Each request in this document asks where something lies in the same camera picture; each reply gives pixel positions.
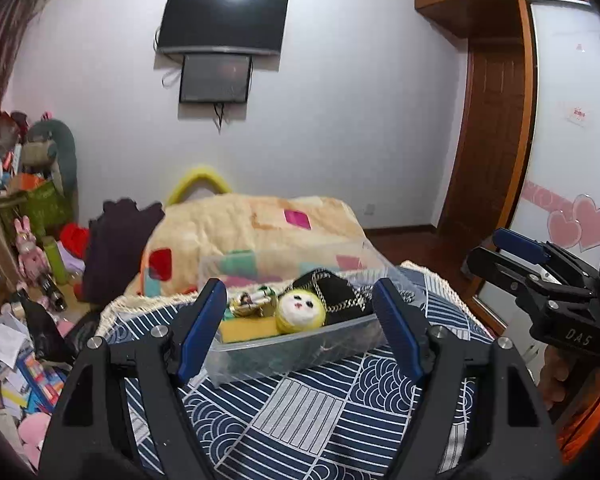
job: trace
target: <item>dark purple cloth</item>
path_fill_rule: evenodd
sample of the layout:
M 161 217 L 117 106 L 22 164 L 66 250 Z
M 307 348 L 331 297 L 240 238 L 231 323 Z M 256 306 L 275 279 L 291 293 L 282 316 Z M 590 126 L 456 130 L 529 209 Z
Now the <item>dark purple cloth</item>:
M 159 202 L 138 211 L 129 198 L 107 201 L 102 210 L 89 222 L 82 295 L 84 301 L 106 306 L 124 294 L 140 270 L 144 246 L 164 212 Z

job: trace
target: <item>television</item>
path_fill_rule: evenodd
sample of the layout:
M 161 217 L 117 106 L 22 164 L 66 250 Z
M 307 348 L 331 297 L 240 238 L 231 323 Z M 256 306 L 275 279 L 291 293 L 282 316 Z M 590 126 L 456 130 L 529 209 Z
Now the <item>television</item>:
M 167 0 L 157 50 L 164 54 L 279 54 L 288 0 Z
M 180 77 L 181 103 L 245 103 L 251 56 L 185 54 Z

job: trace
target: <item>yellow arch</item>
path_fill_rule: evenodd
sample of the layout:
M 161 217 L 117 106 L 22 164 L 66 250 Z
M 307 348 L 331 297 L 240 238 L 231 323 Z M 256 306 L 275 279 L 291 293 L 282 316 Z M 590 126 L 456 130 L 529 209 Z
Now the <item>yellow arch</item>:
M 178 183 L 175 189 L 171 191 L 165 206 L 180 203 L 187 190 L 199 180 L 206 180 L 211 183 L 218 194 L 232 192 L 231 187 L 229 187 L 226 180 L 222 178 L 216 170 L 209 166 L 199 166 L 190 170 Z

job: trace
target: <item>dark brown floor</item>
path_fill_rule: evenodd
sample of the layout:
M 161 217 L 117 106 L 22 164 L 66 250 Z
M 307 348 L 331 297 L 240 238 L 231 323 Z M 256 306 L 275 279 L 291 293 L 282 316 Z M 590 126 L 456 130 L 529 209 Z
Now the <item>dark brown floor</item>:
M 430 231 L 385 232 L 371 231 L 366 234 L 374 247 L 394 265 L 411 260 L 429 267 L 462 297 L 471 283 L 460 272 L 466 252 L 456 246 L 451 238 Z

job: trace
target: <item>clear plastic box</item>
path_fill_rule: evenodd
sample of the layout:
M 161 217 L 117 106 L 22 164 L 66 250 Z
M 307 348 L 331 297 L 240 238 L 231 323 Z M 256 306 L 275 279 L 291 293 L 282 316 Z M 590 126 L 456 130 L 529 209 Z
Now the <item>clear plastic box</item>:
M 368 240 L 202 258 L 198 287 L 202 290 L 206 280 L 220 278 L 228 287 L 235 285 L 245 290 L 250 288 L 249 282 L 280 288 L 280 282 L 290 283 L 317 267 L 337 272 L 353 285 L 373 285 L 379 278 L 387 277 L 398 290 L 414 293 L 412 304 L 421 305 L 426 299 Z M 307 332 L 239 343 L 223 344 L 217 333 L 205 368 L 212 383 L 218 386 L 337 361 L 385 343 L 375 314 Z

